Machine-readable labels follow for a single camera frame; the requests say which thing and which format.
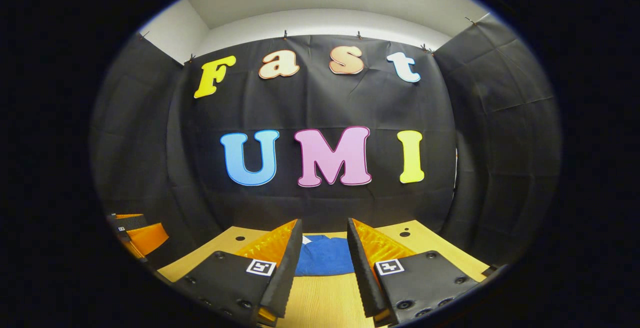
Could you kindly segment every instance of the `white sticker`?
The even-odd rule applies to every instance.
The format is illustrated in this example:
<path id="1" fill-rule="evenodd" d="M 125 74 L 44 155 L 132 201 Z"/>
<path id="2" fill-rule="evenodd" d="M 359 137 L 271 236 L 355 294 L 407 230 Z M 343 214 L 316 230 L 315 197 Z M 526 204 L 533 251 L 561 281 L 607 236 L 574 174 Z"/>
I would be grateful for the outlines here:
<path id="1" fill-rule="evenodd" d="M 275 268 L 275 262 L 254 259 L 251 261 L 251 264 L 249 264 L 249 268 L 247 268 L 246 270 L 249 273 L 270 276 L 274 272 Z"/>
<path id="2" fill-rule="evenodd" d="M 383 260 L 382 262 L 377 262 L 375 266 L 377 267 L 377 272 L 380 275 L 400 273 L 401 271 L 405 271 L 405 269 L 402 267 L 402 264 L 400 264 L 397 259 Z"/>

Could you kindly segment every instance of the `blue towel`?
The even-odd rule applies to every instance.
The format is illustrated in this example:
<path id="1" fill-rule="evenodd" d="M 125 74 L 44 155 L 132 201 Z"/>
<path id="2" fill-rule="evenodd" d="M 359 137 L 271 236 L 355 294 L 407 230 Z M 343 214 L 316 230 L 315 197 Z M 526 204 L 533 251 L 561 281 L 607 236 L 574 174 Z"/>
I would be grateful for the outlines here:
<path id="1" fill-rule="evenodd" d="M 306 236 L 310 243 L 302 244 L 295 276 L 340 275 L 354 272 L 349 244 L 344 238 Z"/>

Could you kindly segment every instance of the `wooden table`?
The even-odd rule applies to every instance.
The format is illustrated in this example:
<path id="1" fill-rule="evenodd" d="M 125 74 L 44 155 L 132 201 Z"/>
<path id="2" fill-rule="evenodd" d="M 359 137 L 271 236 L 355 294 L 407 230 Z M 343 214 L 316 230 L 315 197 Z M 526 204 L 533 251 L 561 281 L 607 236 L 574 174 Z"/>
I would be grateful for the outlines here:
<path id="1" fill-rule="evenodd" d="M 416 253 L 437 250 L 469 277 L 480 282 L 489 265 L 456 248 L 416 220 L 377 228 L 380 232 L 404 244 Z M 407 237 L 400 233 L 409 232 Z M 169 281 L 175 282 L 194 269 L 216 250 L 234 253 L 245 244 L 266 234 L 265 230 L 231 227 L 200 248 L 175 262 L 158 269 Z M 313 233 L 327 237 L 347 237 L 346 232 Z M 243 236 L 242 241 L 236 237 Z M 373 328 L 373 318 L 365 318 L 355 273 L 326 277 L 295 277 L 289 294 L 285 318 L 279 318 L 278 328 L 324 328 L 349 326 Z"/>

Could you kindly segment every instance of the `black fabric backdrop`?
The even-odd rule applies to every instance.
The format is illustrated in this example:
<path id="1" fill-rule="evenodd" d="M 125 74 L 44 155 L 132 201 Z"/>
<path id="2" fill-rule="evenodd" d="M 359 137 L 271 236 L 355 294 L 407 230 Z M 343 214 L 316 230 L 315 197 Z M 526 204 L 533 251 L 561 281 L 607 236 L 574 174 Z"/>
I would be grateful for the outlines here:
<path id="1" fill-rule="evenodd" d="M 441 235 L 478 259 L 513 261 L 553 198 L 562 128 L 523 41 L 488 15 L 435 52 L 455 117 L 458 176 Z"/>
<path id="2" fill-rule="evenodd" d="M 335 47 L 361 49 L 365 64 L 356 75 L 336 75 L 329 69 Z M 258 70 L 270 52 L 292 50 L 299 72 L 291 77 L 261 79 Z M 404 52 L 415 61 L 417 83 L 398 77 L 386 57 Z M 228 56 L 237 63 L 216 83 L 217 91 L 194 99 L 202 65 Z M 344 231 L 346 219 L 356 218 L 379 227 L 418 219 L 439 232 L 448 214 L 455 177 L 455 128 L 447 89 L 431 54 L 420 48 L 376 39 L 348 36 L 294 36 L 265 39 L 225 48 L 198 57 L 185 66 L 186 78 L 180 116 L 187 156 L 197 171 L 215 220 L 231 225 L 271 230 L 293 218 L 304 220 L 306 232 Z M 297 184 L 302 175 L 300 144 L 293 139 L 302 129 L 319 129 L 332 148 L 343 130 L 362 125 L 366 166 L 372 181 L 345 186 L 308 188 Z M 249 171 L 262 166 L 258 130 L 278 130 L 277 173 L 262 186 L 233 182 L 225 168 L 220 138 L 231 132 L 247 134 L 245 164 Z M 425 179 L 402 184 L 402 130 L 422 133 L 421 164 Z"/>
<path id="3" fill-rule="evenodd" d="M 160 49 L 133 36 L 106 73 L 91 120 L 91 166 L 105 214 L 141 213 L 150 224 L 162 223 L 169 235 L 147 256 L 154 268 L 221 232 L 198 200 L 200 192 L 176 147 L 180 134 L 172 129 L 172 98 L 181 70 Z"/>
<path id="4" fill-rule="evenodd" d="M 362 72 L 330 71 L 330 51 L 339 46 L 361 49 Z M 277 50 L 294 51 L 299 72 L 261 79 L 262 58 Z M 395 52 L 414 59 L 419 82 L 398 77 L 386 60 Z M 228 56 L 237 63 L 217 91 L 194 99 L 202 65 Z M 94 179 L 107 212 L 140 212 L 163 223 L 169 240 L 150 254 L 156 268 L 232 225 L 272 230 L 302 218 L 306 232 L 329 232 L 344 230 L 348 217 L 374 227 L 417 219 L 478 259 L 503 264 L 533 237 L 553 197 L 561 149 L 553 95 L 524 43 L 491 16 L 435 58 L 389 41 L 294 36 L 229 47 L 180 67 L 134 37 L 96 101 Z M 298 186 L 302 157 L 293 135 L 319 129 L 335 148 L 354 125 L 370 129 L 372 181 L 330 186 L 318 172 L 320 186 Z M 262 186 L 233 182 L 221 136 L 247 134 L 245 164 L 257 171 L 254 133 L 267 129 L 280 133 L 275 177 Z M 422 133 L 422 182 L 400 183 L 401 130 Z"/>

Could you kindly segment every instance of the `pink letter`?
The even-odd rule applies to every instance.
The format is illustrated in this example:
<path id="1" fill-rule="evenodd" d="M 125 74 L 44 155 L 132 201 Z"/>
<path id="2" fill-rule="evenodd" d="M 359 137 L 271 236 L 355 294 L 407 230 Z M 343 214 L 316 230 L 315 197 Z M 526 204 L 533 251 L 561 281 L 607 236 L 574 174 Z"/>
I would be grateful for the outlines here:
<path id="1" fill-rule="evenodd" d="M 297 184 L 301 187 L 314 187 L 322 183 L 316 175 L 316 164 L 327 183 L 333 184 L 343 163 L 344 175 L 340 182 L 344 185 L 359 186 L 371 182 L 371 175 L 366 168 L 365 151 L 369 134 L 367 127 L 348 127 L 342 132 L 334 151 L 320 130 L 305 129 L 297 132 L 294 139 L 300 142 L 302 149 L 302 177 L 297 180 Z"/>

